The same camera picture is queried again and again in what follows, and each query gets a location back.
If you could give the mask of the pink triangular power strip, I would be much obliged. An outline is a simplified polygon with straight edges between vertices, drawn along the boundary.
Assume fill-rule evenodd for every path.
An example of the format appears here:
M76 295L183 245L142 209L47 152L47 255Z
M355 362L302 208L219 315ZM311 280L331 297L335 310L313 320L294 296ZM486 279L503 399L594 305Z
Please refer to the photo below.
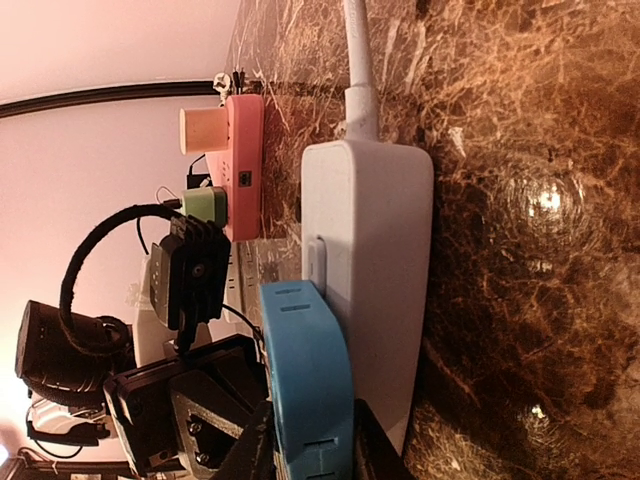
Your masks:
M233 242L260 233L264 101L256 94L231 96L213 110L206 163L227 199L226 234Z

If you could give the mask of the blue plug adapter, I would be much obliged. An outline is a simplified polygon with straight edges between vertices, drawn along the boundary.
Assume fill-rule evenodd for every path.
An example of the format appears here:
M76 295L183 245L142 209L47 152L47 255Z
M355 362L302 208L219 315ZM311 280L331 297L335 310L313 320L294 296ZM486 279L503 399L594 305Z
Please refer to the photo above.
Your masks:
M260 287L278 453L288 479L350 479L354 385L346 342L308 280Z

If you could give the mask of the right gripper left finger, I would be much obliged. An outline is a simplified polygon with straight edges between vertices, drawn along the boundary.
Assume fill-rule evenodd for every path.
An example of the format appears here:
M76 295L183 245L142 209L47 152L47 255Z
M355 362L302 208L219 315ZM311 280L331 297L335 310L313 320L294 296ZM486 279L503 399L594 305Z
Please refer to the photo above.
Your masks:
M211 476L212 480L271 480L275 478L274 413L271 401L262 401L239 439Z

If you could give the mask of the left black frame post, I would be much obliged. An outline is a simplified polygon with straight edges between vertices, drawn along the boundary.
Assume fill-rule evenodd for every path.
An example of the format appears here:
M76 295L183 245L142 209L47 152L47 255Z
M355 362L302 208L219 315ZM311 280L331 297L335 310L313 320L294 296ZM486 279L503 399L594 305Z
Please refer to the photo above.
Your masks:
M217 96L214 83L203 80L110 86L44 95L1 105L1 118L100 103L156 98Z

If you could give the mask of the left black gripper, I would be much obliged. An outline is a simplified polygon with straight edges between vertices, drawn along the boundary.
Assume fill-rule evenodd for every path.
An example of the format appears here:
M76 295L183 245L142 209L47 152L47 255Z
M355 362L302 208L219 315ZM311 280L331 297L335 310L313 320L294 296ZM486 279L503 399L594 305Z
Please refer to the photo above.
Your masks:
M132 469L148 475L177 461L211 475L265 398L255 341L236 334L108 378L105 397Z

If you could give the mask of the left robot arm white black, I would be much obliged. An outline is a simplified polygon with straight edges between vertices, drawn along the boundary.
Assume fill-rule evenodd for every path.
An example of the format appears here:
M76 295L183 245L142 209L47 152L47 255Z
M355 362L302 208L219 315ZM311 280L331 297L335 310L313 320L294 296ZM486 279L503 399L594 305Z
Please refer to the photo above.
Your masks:
M172 462L199 479L216 474L267 398L254 341L236 334L136 365L130 328L78 314L72 321L90 339L123 339L126 348L84 353L65 335L57 308L28 302L15 363L32 400L28 436L77 447L116 437L140 477Z

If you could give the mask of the light blue power strip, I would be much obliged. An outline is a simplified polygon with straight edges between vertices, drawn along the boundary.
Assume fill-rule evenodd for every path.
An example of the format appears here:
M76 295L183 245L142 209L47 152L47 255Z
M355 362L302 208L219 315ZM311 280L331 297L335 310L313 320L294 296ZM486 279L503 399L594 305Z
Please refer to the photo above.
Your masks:
M341 140L305 149L302 276L347 342L355 394L404 447L424 323L434 169L422 149Z

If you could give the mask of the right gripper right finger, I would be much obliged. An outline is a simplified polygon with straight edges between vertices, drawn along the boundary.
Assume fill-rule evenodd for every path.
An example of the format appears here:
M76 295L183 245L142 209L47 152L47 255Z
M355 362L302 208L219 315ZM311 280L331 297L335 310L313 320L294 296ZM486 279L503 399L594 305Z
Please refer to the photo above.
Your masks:
M356 399L354 407L353 479L415 479L363 399Z

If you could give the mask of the white long power strip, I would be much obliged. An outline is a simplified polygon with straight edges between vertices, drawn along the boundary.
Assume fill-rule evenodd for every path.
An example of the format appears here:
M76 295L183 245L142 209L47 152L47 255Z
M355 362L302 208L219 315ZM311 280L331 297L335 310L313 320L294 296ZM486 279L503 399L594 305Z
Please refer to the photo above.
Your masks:
M150 257L145 255L139 282L130 289L130 300L136 307L132 338L138 367L173 357L172 341L177 336L161 323L151 304L149 262ZM259 283L256 251L248 243L234 243L224 303L245 315L257 327L262 324ZM204 346L235 334L249 336L251 329L235 314L224 310L220 319L198 327L194 345Z

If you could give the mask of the green usb charger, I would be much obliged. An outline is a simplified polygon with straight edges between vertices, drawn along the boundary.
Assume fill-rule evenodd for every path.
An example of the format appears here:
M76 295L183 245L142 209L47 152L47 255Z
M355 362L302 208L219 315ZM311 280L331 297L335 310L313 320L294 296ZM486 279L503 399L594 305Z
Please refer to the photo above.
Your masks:
M212 221L220 228L228 222L227 195L221 187L199 187L184 190L181 212L202 221Z

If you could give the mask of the peach plug adapter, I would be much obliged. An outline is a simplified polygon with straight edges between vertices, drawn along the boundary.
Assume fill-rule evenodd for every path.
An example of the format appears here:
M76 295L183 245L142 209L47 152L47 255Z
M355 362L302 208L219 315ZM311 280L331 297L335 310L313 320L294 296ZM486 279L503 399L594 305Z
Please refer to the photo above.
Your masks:
M184 155L226 150L229 115L225 107L181 109L180 149Z

